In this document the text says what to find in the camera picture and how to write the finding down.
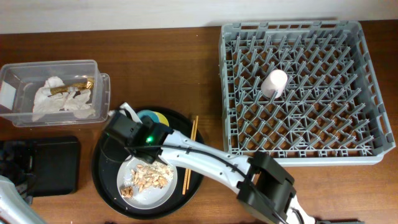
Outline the light blue cup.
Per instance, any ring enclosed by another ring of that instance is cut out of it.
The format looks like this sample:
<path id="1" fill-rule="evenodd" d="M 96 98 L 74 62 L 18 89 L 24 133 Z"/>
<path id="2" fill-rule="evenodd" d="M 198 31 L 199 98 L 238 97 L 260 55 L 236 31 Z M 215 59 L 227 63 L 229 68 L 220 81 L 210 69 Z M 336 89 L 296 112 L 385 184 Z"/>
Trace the light blue cup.
<path id="1" fill-rule="evenodd" d="M 143 121 L 144 118 L 148 117 L 155 123 L 159 122 L 159 117 L 151 110 L 141 110 L 137 113 L 137 116 L 141 121 Z"/>

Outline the yellow bowl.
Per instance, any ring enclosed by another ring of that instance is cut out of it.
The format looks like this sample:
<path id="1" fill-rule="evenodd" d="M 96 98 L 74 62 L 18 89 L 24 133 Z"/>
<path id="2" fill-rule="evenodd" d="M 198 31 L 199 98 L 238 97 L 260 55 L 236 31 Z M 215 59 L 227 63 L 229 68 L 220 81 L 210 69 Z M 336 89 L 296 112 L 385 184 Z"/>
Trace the yellow bowl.
<path id="1" fill-rule="evenodd" d="M 162 124 L 164 124 L 166 126 L 169 126 L 168 119 L 162 113 L 159 113 L 159 112 L 156 112 L 156 111 L 154 113 L 157 115 L 157 117 L 159 119 L 159 123 L 162 123 Z"/>

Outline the food scraps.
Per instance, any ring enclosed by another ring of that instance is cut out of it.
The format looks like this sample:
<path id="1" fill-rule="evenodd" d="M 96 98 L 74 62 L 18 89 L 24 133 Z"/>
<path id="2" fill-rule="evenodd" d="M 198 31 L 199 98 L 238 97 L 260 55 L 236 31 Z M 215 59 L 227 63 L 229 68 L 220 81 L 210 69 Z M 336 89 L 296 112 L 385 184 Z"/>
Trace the food scraps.
<path id="1" fill-rule="evenodd" d="M 121 195 L 124 198 L 133 198 L 134 187 L 138 188 L 139 193 L 149 188 L 162 189 L 174 177 L 172 168 L 160 162 L 153 164 L 138 163 L 129 171 L 130 178 L 125 181 L 125 186 L 121 188 Z"/>

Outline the gold snack wrapper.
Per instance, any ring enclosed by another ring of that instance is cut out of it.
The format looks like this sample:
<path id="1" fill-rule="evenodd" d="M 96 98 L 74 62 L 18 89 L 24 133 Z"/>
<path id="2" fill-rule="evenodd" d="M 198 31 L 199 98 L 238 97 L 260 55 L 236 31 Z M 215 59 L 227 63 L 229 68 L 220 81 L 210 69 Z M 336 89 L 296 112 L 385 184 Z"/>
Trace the gold snack wrapper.
<path id="1" fill-rule="evenodd" d="M 63 92 L 73 92 L 73 91 L 82 91 L 82 90 L 91 90 L 93 89 L 95 81 L 92 78 L 87 78 L 86 82 L 83 83 L 73 83 L 71 85 L 65 85 L 60 87 L 54 87 L 50 89 L 51 95 L 56 95 L 58 93 Z"/>

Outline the grey plate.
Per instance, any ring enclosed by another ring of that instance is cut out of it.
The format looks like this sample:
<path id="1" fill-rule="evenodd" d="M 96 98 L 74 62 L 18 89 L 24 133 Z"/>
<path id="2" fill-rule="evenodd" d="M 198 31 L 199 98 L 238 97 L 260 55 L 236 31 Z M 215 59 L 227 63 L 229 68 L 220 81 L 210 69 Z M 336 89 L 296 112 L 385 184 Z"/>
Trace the grey plate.
<path id="1" fill-rule="evenodd" d="M 116 183 L 118 186 L 118 192 L 121 195 L 121 188 L 125 186 L 125 181 L 130 178 L 130 169 L 135 167 L 138 163 L 144 163 L 148 164 L 142 160 L 139 160 L 135 157 L 129 156 L 120 166 Z M 175 166 L 171 166 L 169 164 L 166 164 L 172 168 L 174 171 L 174 177 L 173 179 L 169 182 L 169 184 L 162 188 L 149 188 L 141 193 L 138 192 L 138 188 L 134 187 L 134 196 L 133 198 L 124 198 L 122 199 L 130 206 L 141 209 L 141 210 L 149 210 L 153 209 L 156 207 L 161 206 L 164 204 L 173 194 L 177 182 L 178 182 L 178 173 L 177 173 L 177 168 Z"/>

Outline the white napkin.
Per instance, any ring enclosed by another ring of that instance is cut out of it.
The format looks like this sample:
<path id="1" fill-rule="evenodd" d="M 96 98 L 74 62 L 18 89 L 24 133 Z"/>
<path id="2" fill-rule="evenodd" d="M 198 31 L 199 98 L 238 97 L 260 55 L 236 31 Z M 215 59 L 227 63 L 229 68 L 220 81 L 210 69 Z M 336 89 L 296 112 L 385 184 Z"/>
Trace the white napkin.
<path id="1" fill-rule="evenodd" d="M 32 121 L 38 121 L 45 113 L 59 111 L 73 111 L 74 116 L 79 119 L 88 118 L 95 113 L 92 103 L 89 103 L 92 89 L 51 95 L 50 89 L 60 86 L 65 86 L 61 78 L 50 77 L 45 81 L 45 85 L 37 90 Z"/>

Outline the wooden chopstick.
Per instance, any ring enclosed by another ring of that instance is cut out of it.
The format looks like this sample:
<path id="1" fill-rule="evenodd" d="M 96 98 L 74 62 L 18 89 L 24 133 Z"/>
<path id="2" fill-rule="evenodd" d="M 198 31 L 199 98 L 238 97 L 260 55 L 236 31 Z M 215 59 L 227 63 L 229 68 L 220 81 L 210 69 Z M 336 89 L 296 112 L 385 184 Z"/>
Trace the wooden chopstick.
<path id="1" fill-rule="evenodd" d="M 191 131 L 191 135 L 190 135 L 190 139 L 191 140 L 195 139 L 195 134 L 196 134 L 195 123 L 196 123 L 196 121 L 193 120 L 192 131 Z M 190 173 L 191 173 L 190 169 L 185 169 L 185 176 L 184 176 L 183 189 L 182 189 L 182 194 L 183 195 L 186 194 L 186 191 L 189 188 L 188 185 L 189 185 Z"/>
<path id="2" fill-rule="evenodd" d="M 195 120 L 193 121 L 193 128 L 192 128 L 192 135 L 191 135 L 191 140 L 195 141 L 196 136 L 197 136 L 197 129 L 198 129 L 198 116 L 195 117 Z M 190 188 L 190 177 L 191 177 L 192 171 L 189 169 L 187 170 L 187 184 L 186 184 L 186 190 Z"/>

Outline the pink cup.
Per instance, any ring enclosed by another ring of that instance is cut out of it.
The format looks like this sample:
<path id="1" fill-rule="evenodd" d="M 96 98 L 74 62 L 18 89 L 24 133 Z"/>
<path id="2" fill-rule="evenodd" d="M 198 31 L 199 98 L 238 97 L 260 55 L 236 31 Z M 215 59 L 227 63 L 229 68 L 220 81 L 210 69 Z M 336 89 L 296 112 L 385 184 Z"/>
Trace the pink cup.
<path id="1" fill-rule="evenodd" d="M 287 80 L 288 76 L 283 70 L 273 70 L 262 82 L 261 91 L 268 98 L 272 98 L 274 93 L 276 93 L 275 98 L 279 98 L 285 89 Z"/>

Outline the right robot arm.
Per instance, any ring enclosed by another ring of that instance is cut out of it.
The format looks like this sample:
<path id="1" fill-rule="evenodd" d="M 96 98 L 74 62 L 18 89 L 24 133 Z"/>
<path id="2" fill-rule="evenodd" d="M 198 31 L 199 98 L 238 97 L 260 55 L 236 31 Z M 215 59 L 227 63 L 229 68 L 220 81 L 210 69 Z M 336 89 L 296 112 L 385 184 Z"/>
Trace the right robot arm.
<path id="1" fill-rule="evenodd" d="M 139 118 L 130 106 L 110 111 L 104 128 L 130 159 L 155 161 L 190 169 L 231 189 L 245 211 L 266 223 L 311 223 L 298 202 L 294 178 L 270 155 L 228 154 L 196 142 L 149 117 Z"/>

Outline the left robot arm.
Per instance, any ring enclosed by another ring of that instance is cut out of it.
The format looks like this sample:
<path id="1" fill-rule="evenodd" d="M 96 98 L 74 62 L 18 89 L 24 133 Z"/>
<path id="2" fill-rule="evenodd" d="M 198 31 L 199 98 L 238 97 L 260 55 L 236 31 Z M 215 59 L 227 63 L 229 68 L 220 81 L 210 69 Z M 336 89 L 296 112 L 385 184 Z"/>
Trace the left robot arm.
<path id="1" fill-rule="evenodd" d="M 37 181 L 33 165 L 34 151 L 28 142 L 1 143 L 1 222 L 45 222 L 30 207 L 32 188 Z"/>

